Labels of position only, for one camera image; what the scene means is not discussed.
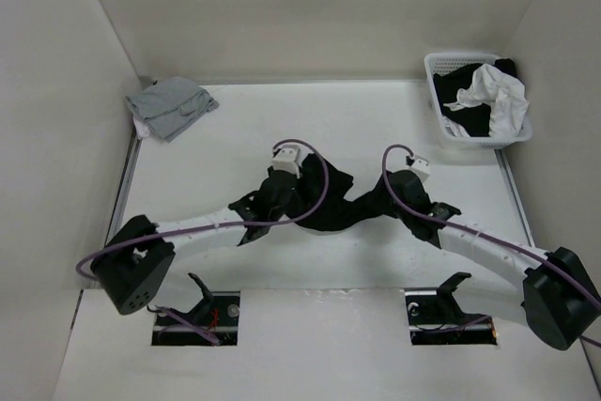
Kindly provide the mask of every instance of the wall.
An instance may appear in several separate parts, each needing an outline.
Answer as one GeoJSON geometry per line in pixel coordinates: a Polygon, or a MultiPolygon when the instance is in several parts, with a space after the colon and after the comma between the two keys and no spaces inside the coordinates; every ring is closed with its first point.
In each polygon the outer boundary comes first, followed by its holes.
{"type": "MultiPolygon", "coordinates": [[[[534,0],[505,50],[532,102],[534,138],[509,158],[538,245],[564,245],[601,288],[601,0],[534,0]]],[[[601,324],[590,330],[601,338],[601,324]]],[[[597,375],[601,351],[590,349],[597,375]]]]}
{"type": "Polygon", "coordinates": [[[203,82],[422,78],[424,55],[500,51],[531,0],[101,0],[139,74],[203,82]]]}
{"type": "Polygon", "coordinates": [[[52,397],[137,89],[98,0],[0,0],[0,399],[52,397]]]}

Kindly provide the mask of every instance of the folded clothing stack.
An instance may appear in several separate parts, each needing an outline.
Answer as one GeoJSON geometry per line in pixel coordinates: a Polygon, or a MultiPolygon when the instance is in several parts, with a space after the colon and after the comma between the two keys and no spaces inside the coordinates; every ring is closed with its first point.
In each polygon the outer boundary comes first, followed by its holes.
{"type": "Polygon", "coordinates": [[[519,134],[529,103],[513,60],[474,63],[444,76],[434,74],[433,80],[445,125],[455,136],[519,134]]]}
{"type": "Polygon", "coordinates": [[[170,143],[200,116],[219,107],[205,88],[184,77],[172,77],[126,97],[139,138],[152,131],[170,143]]]}

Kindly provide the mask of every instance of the gray cloth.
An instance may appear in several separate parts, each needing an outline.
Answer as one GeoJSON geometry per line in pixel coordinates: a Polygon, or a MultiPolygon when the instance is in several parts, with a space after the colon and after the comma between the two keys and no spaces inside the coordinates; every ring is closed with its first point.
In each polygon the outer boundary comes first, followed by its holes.
{"type": "Polygon", "coordinates": [[[183,77],[172,77],[126,97],[131,112],[161,139],[170,143],[219,102],[205,88],[183,77]]]}

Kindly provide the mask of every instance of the white plastic basket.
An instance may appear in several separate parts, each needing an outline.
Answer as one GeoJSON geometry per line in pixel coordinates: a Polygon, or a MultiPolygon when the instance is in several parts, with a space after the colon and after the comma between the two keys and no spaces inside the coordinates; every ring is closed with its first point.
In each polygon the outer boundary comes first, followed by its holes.
{"type": "Polygon", "coordinates": [[[434,87],[434,74],[446,75],[456,69],[462,68],[470,63],[488,63],[493,65],[500,57],[494,54],[482,54],[476,52],[445,52],[437,54],[428,54],[425,59],[425,73],[427,74],[428,85],[432,93],[432,107],[436,112],[437,122],[439,124],[440,144],[443,147],[452,148],[489,148],[503,149],[513,143],[528,141],[532,138],[532,124],[528,114],[524,117],[524,124],[519,135],[513,138],[491,138],[487,136],[463,137],[454,136],[447,131],[443,122],[442,111],[440,110],[439,98],[434,87]]]}

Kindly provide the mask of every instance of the table surface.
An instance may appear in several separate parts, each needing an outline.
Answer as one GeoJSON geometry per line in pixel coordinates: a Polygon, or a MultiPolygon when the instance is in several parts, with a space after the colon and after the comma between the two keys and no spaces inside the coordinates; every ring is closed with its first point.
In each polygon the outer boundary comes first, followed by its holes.
{"type": "MultiPolygon", "coordinates": [[[[387,145],[409,145],[431,161],[434,200],[525,241],[494,152],[442,150],[423,83],[209,91],[219,109],[171,144],[142,144],[125,220],[222,208],[259,186],[273,143],[296,137],[355,177],[351,198],[373,188],[387,145]]],[[[399,152],[390,167],[404,159],[399,152]]],[[[189,270],[214,290],[244,289],[237,347],[151,347],[150,314],[119,316],[103,292],[87,290],[54,399],[598,399],[581,344],[556,351],[514,323],[495,321],[497,347],[411,346],[398,287],[469,271],[473,289],[514,289],[388,218],[338,234],[275,227],[250,245],[186,259],[174,276],[189,270]],[[333,288],[370,289],[312,290],[333,288]]]]}

